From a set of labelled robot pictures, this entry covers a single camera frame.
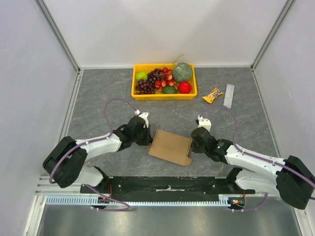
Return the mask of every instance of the cardboard box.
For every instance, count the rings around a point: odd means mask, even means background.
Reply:
[[[188,166],[192,160],[188,157],[192,140],[158,129],[148,154],[182,166]]]

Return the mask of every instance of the robotic arm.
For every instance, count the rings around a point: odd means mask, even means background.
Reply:
[[[315,177],[299,158],[295,156],[290,156],[288,159],[276,158],[242,147],[239,147],[242,150],[240,152],[231,141],[225,139],[216,140],[210,134],[211,123],[208,119],[198,117],[197,123],[199,124],[198,128],[191,133],[193,139],[192,151],[202,152],[213,161],[241,167],[234,168],[231,171],[234,176],[234,182],[227,183],[231,192],[237,192],[238,188],[267,192],[281,196],[286,203],[295,208],[305,209],[314,188],[297,175],[280,166],[273,165],[274,162],[277,162],[290,167],[311,182],[315,182]],[[244,153],[269,159],[271,163]]]
[[[148,113],[135,112],[128,124],[120,126],[109,136],[106,134],[92,139],[74,140],[70,136],[64,137],[57,144],[43,163],[44,169],[51,174],[60,159],[74,146],[85,143],[71,153],[57,168],[53,178],[61,188],[73,183],[97,186],[106,176],[98,167],[83,166],[84,162],[108,152],[124,150],[136,143],[148,146],[153,139],[150,134]]]

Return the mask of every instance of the white backdrop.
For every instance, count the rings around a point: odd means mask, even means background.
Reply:
[[[250,65],[285,0],[45,0],[81,67]]]
[[[0,235],[21,236],[75,72],[34,0],[0,7]]]
[[[298,0],[256,75],[283,158],[294,155],[315,174],[315,2]],[[308,205],[315,222],[315,201]]]

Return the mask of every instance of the melon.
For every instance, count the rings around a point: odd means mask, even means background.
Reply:
[[[192,68],[187,63],[178,63],[173,70],[173,76],[176,82],[188,81],[192,76]]]

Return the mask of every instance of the yellow bin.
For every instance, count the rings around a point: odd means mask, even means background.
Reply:
[[[132,75],[132,86],[131,86],[131,96],[137,101],[144,101],[144,100],[192,100],[194,97],[197,96],[197,84],[196,84],[196,76],[195,76],[195,68],[193,64],[189,63],[192,67],[192,77],[188,80],[191,84],[191,91],[190,93],[183,94],[177,92],[177,94],[163,94],[162,92],[156,91],[155,94],[139,94],[136,95],[135,86],[137,84],[136,81],[136,73],[139,71],[144,71],[149,73],[150,71],[154,70],[155,68],[160,68],[161,66],[166,66],[168,69],[174,69],[174,64],[138,64],[133,67],[133,75]]]

